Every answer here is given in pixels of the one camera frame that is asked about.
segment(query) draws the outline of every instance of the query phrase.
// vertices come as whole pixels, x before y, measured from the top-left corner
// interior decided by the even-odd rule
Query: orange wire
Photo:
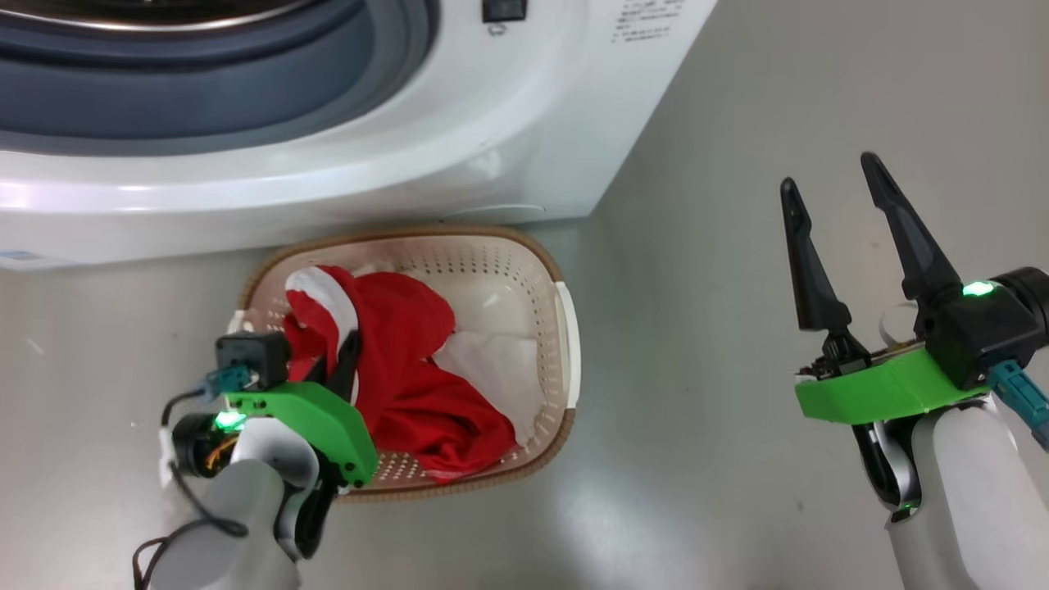
[[[215,465],[215,461],[218,461],[218,456],[221,455],[223,450],[226,450],[226,449],[230,448],[231,446],[237,444],[237,439],[239,439],[239,438],[240,438],[240,435],[237,435],[237,436],[234,436],[234,437],[230,437],[230,438],[226,439],[224,441],[222,441],[222,444],[220,444],[217,447],[215,447],[215,450],[211,451],[211,454],[208,456],[208,459],[205,460],[205,465],[207,465],[209,471]]]

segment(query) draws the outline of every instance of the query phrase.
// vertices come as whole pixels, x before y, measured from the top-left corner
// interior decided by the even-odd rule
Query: white cloth
[[[517,444],[535,436],[543,395],[535,340],[501,334],[456,332],[433,354],[441,368],[467,381],[514,426]]]

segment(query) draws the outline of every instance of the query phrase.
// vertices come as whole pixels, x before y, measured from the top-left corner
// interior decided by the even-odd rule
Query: floor
[[[512,485],[338,506],[305,588],[900,588],[851,434],[793,399],[820,336],[795,330],[775,187],[797,180],[872,345],[900,272],[863,149],[964,277],[1045,264],[1047,9],[939,2],[723,2],[597,213],[529,228],[582,328],[565,448]],[[264,255],[0,273],[4,587],[130,587],[176,511],[159,409]],[[1032,372],[1049,382],[1045,356]]]

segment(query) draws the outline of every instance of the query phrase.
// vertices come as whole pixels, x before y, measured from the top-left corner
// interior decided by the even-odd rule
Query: laundry basket
[[[498,485],[537,471],[561,449],[579,398],[579,328],[560,269],[535,240],[506,228],[440,226],[293,246],[271,257],[248,281],[230,330],[282,330],[281,319],[290,310],[284,280],[314,265],[407,273],[448,301],[458,328],[534,338],[545,397],[536,436],[489,469],[436,485],[410,456],[380,448],[371,482],[343,501],[428,498]]]

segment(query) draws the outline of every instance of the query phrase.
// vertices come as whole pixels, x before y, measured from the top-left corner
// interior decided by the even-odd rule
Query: red cloth
[[[342,318],[346,332],[345,318],[356,311],[361,357],[355,405],[377,447],[411,454],[430,477],[446,483],[492,465],[516,445],[505,416],[465,379],[427,360],[454,330],[447,301],[405,275],[355,278],[338,267],[318,268],[342,293],[330,293],[334,283],[287,292],[292,313],[284,317],[284,332],[293,380],[301,380],[322,353],[331,373],[346,336],[334,317]],[[340,299],[346,296],[348,301]],[[339,307],[342,315],[326,305]]]

